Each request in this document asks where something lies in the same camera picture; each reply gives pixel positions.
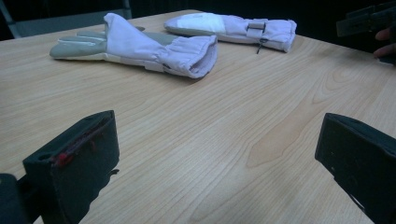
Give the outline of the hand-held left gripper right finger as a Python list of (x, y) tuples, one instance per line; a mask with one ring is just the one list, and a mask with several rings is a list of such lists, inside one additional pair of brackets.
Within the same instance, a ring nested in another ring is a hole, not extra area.
[(374, 224), (396, 224), (396, 139), (346, 116), (327, 113), (315, 152)]

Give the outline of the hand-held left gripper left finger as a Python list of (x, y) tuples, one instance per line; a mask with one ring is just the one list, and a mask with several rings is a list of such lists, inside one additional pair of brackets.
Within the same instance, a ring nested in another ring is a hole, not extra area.
[(81, 119), (22, 161), (28, 219), (78, 224), (119, 160), (114, 112)]

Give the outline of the lavender and white winter glove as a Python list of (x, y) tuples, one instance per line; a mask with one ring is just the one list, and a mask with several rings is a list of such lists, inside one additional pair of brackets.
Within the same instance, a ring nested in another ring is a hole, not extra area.
[(297, 24), (293, 20), (244, 19), (208, 12), (170, 19), (164, 28), (179, 35), (215, 35), (218, 40), (289, 52)]
[(145, 33), (118, 14), (104, 16), (103, 32), (79, 31), (58, 39), (49, 56), (56, 60), (107, 61), (149, 71), (201, 78), (218, 55), (215, 36), (183, 37)]

